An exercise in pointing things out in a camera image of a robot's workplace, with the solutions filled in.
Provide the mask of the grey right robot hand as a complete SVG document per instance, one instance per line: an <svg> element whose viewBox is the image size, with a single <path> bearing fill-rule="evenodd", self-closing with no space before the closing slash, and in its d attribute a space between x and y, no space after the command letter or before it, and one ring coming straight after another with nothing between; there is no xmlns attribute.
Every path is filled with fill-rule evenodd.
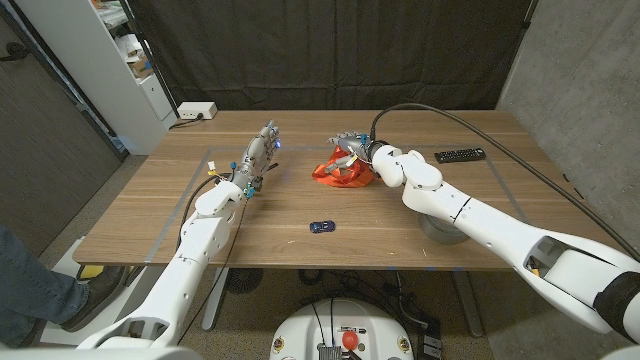
<svg viewBox="0 0 640 360"><path fill-rule="evenodd" d="M328 166L326 173L336 169L346 169L357 160L360 160L369 165L375 177L379 177L372 165L372 159L380 147L387 145L386 141L372 140L364 133L343 132L330 137L328 142L336 145L339 150L346 152L346 155L339 155L338 159Z"/></svg>

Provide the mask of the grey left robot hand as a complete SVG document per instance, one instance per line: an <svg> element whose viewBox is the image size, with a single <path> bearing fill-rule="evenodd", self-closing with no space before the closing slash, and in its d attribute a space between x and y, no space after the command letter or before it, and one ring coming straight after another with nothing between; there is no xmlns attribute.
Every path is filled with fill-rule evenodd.
<svg viewBox="0 0 640 360"><path fill-rule="evenodd" d="M275 152L280 148L279 128L270 119L249 142L230 181L240 187L247 197L259 192L263 175L268 171Z"/></svg>

